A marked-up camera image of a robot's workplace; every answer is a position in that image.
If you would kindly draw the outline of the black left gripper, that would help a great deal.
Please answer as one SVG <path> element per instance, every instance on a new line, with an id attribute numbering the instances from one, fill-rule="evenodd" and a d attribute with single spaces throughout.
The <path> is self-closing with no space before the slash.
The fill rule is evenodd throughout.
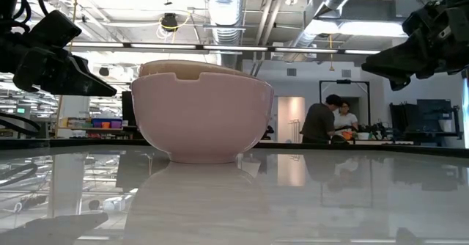
<path id="1" fill-rule="evenodd" d="M 13 74 L 15 86 L 29 92 L 39 86 L 54 95 L 111 97 L 117 93 L 89 71 L 86 59 L 22 35 L 0 36 L 0 73 Z"/>

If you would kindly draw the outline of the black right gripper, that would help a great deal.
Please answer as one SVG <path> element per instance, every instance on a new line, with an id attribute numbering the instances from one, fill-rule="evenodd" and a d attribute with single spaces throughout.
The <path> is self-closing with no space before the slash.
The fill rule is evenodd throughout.
<path id="1" fill-rule="evenodd" d="M 402 24 L 411 42 L 368 56 L 361 69 L 389 79 L 399 91 L 417 78 L 454 75 L 469 67 L 469 0 L 433 0 Z"/>

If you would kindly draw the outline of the black equipment shelf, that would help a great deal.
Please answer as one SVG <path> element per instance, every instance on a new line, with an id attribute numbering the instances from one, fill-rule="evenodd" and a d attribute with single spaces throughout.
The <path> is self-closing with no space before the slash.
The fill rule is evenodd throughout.
<path id="1" fill-rule="evenodd" d="M 434 143 L 441 147 L 445 138 L 461 140 L 459 107 L 446 99 L 418 99 L 416 104 L 389 105 L 391 127 L 395 139 L 421 143 Z"/>

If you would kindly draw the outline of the black monitor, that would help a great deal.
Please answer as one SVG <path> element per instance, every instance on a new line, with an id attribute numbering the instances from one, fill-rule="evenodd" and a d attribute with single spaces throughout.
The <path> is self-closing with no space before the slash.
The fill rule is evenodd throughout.
<path id="1" fill-rule="evenodd" d="M 136 118 L 133 111 L 133 97 L 131 91 L 122 92 L 122 119 L 127 121 L 129 126 L 136 126 Z"/>

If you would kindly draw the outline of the person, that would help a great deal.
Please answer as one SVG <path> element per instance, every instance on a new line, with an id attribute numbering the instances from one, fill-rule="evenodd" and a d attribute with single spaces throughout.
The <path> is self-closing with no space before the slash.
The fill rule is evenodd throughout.
<path id="1" fill-rule="evenodd" d="M 324 103 L 309 107 L 300 134 L 304 144 L 327 144 L 335 134 L 334 111 L 342 105 L 342 98 L 329 95 Z"/>
<path id="2" fill-rule="evenodd" d="M 336 135 L 342 135 L 345 131 L 358 132 L 358 118 L 350 112 L 348 102 L 344 101 L 333 114 Z"/>

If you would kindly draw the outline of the black ceiling dome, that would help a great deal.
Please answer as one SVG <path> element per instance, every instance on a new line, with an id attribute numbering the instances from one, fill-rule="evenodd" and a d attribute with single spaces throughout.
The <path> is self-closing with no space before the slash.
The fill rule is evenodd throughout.
<path id="1" fill-rule="evenodd" d="M 178 30 L 177 15 L 175 13 L 165 13 L 160 20 L 160 27 L 165 32 L 175 32 Z"/>

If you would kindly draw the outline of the large salmon pink bowl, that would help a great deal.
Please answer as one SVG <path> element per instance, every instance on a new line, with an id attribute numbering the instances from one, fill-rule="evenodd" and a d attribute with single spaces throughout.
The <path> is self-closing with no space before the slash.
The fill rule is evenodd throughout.
<path id="1" fill-rule="evenodd" d="M 185 60 L 142 64 L 131 85 L 136 124 L 146 141 L 189 164 L 223 164 L 250 150 L 270 120 L 266 81 Z"/>

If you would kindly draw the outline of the black rig frame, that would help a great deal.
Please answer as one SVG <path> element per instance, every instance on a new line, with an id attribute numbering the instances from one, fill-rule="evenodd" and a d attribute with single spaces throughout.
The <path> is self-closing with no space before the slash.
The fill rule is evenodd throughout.
<path id="1" fill-rule="evenodd" d="M 356 86 L 358 86 L 360 89 L 362 89 L 363 92 L 366 93 L 366 103 L 367 103 L 367 125 L 371 125 L 372 124 L 372 115 L 371 115 L 371 95 L 370 95 L 370 82 L 369 81 L 353 81 L 353 80 L 350 80 L 350 79 L 338 79 L 338 80 L 319 80 L 319 90 L 320 90 L 320 94 L 319 94 L 319 98 L 320 98 L 320 102 L 323 101 L 322 99 L 322 95 L 323 95 L 323 92 L 327 89 L 327 88 L 322 88 L 322 85 L 324 83 L 333 83 L 333 84 L 355 84 Z"/>

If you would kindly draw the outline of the silver smooth ventilation duct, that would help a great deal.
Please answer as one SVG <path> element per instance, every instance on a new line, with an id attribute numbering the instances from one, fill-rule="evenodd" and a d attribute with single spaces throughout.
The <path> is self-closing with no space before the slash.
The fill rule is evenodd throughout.
<path id="1" fill-rule="evenodd" d="M 341 17 L 342 8 L 349 0 L 309 0 L 303 12 L 303 28 L 288 45 L 289 48 L 308 48 L 317 36 L 336 34 L 334 20 Z"/>

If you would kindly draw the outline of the long ceiling light rail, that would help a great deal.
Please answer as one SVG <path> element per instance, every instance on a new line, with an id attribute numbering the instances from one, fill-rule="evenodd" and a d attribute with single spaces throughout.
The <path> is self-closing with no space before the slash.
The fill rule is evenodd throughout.
<path id="1" fill-rule="evenodd" d="M 67 47 L 75 51 L 135 51 L 135 52 L 210 52 L 219 51 L 228 54 L 241 52 L 278 52 L 294 54 L 338 54 L 338 55 L 372 55 L 380 51 L 342 49 L 342 48 L 290 48 L 275 46 L 247 46 L 247 45 L 202 45 L 202 44 L 173 44 L 173 43 L 112 43 L 112 42 L 74 42 Z"/>

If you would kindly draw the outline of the silver ribbed ventilation duct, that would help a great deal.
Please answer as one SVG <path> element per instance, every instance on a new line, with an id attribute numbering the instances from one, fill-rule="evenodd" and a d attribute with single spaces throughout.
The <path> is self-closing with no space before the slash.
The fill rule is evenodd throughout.
<path id="1" fill-rule="evenodd" d="M 239 45 L 243 0 L 208 0 L 213 41 L 216 45 Z"/>

